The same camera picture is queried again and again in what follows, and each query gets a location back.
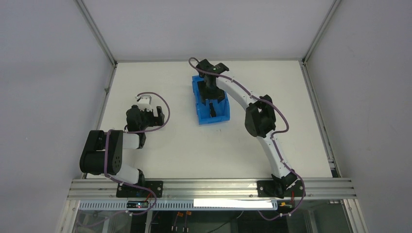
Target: blue container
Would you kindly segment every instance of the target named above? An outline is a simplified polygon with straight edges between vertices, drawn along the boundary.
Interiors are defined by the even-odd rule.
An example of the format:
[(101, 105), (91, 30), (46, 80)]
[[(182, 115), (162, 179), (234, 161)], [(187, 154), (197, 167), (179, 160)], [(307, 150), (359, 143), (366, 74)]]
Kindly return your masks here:
[[(192, 77), (192, 87), (194, 96), (196, 98), (196, 112), (199, 119), (199, 124), (204, 125), (228, 121), (230, 119), (230, 108), (226, 92), (224, 93), (224, 100), (222, 100), (220, 103), (218, 103), (217, 100), (206, 100), (206, 105), (202, 104), (202, 98), (200, 97), (199, 88), (197, 86), (198, 81), (203, 81), (203, 79), (198, 75)], [(215, 109), (215, 117), (210, 116), (210, 103), (213, 104), (213, 108)]]

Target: white work surface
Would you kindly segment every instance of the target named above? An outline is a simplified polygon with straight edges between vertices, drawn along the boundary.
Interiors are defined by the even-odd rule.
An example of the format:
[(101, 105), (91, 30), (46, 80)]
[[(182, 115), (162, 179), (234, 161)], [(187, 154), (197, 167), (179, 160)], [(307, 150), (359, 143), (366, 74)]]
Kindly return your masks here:
[[(227, 61), (226, 75), (253, 91), (268, 94), (290, 124), (278, 134), (280, 146), (302, 177), (331, 177), (324, 146), (297, 61)], [(146, 133), (144, 147), (123, 150), (123, 160), (146, 178), (269, 178), (269, 161), (257, 139), (245, 129), (245, 111), (229, 97), (230, 120), (199, 126), (187, 62), (119, 63), (104, 112), (101, 130), (122, 130), (126, 111), (145, 91), (160, 94), (169, 104), (168, 124)], [(167, 108), (153, 96), (153, 106)], [(276, 115), (276, 129), (285, 128)]]

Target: glass panel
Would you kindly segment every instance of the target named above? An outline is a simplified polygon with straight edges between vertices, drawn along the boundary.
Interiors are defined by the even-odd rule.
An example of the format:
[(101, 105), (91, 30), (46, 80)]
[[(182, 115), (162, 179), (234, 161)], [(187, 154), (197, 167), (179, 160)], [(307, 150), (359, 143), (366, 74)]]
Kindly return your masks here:
[[(293, 207), (280, 201), (279, 212)], [(278, 214), (262, 211), (267, 218)], [(78, 233), (144, 233), (147, 215), (129, 216), (125, 211), (80, 211), (74, 232)], [(153, 211), (151, 233), (350, 233), (346, 214), (340, 201), (306, 200), (292, 216), (273, 221), (264, 220), (257, 211)]]

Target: gray wall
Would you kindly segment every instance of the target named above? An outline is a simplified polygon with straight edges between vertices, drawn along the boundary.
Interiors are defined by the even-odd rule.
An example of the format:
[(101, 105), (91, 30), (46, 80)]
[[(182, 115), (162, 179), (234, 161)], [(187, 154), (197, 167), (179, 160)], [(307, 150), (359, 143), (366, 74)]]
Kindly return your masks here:
[(333, 0), (85, 0), (117, 60), (301, 58)]
[(370, 232), (412, 232), (412, 1), (344, 0), (309, 61)]
[(74, 1), (0, 5), (0, 232), (51, 233), (111, 66)]

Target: curved robot arm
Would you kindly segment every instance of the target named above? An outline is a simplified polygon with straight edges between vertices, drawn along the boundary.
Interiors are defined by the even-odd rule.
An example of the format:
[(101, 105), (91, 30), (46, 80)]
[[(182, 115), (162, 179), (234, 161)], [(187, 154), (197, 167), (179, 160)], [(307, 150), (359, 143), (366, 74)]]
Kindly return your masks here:
[[(250, 97), (252, 94), (248, 94), (243, 89), (244, 87), (240, 87), (233, 79), (218, 78), (221, 73), (229, 70), (224, 64), (219, 63), (214, 66), (208, 60), (203, 59), (198, 62), (195, 69), (199, 72), (199, 76), (204, 79), (206, 86), (205, 90), (200, 93), (202, 99), (217, 99), (219, 101), (224, 97), (223, 91), (225, 91), (243, 107), (246, 112), (245, 127), (250, 135), (258, 139), (269, 159), (272, 178), (275, 183), (272, 194), (283, 198), (285, 190), (291, 188), (297, 181), (297, 176), (290, 170), (292, 166), (286, 158), (279, 155), (273, 145), (271, 136), (275, 132), (276, 122), (274, 109), (269, 104)], [(272, 102), (268, 95), (260, 98)], [(283, 154), (277, 138), (275, 137), (273, 140), (276, 142), (279, 152)]]
[[(228, 95), (230, 95), (233, 99), (235, 99), (236, 102), (238, 102), (246, 112), (248, 112), (248, 109), (250, 111), (254, 111), (254, 109), (257, 109), (253, 106), (257, 102), (257, 100), (249, 97), (249, 95), (247, 95), (247, 93), (244, 90), (242, 90), (234, 82), (231, 82), (227, 79), (217, 78), (216, 79), (216, 86), (218, 88), (224, 90)], [(252, 127), (249, 126), (249, 125), (246, 125), (246, 128), (248, 129), (248, 131), (254, 130), (254, 129), (251, 129)], [(264, 137), (256, 136), (256, 138), (260, 142), (260, 144), (262, 145), (263, 150), (265, 151), (266, 156), (269, 159), (273, 175), (275, 175), (278, 178), (286, 177), (290, 173), (290, 171), (280, 161), (280, 157), (277, 154), (277, 151), (276, 151), (275, 147), (273, 146), (273, 142), (271, 140), (271, 135), (272, 135), (273, 132), (274, 132), (274, 129), (271, 129), (269, 132), (267, 132), (265, 134)], [(292, 166), (289, 165), (289, 163), (286, 159), (284, 159), (284, 162), (289, 167), (292, 167)]]

